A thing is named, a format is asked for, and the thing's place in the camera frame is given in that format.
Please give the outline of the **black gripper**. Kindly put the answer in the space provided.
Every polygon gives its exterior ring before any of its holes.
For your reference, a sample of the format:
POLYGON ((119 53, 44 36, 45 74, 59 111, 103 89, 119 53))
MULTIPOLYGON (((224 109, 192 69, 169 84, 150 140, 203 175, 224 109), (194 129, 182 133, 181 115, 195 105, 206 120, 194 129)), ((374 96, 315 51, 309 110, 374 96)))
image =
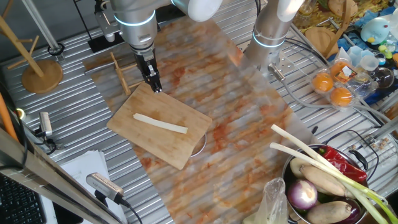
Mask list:
POLYGON ((157 74, 154 46, 150 46, 146 49, 134 48, 134 56, 137 66, 144 76, 145 82, 151 87, 154 93, 162 92, 160 76, 157 74))

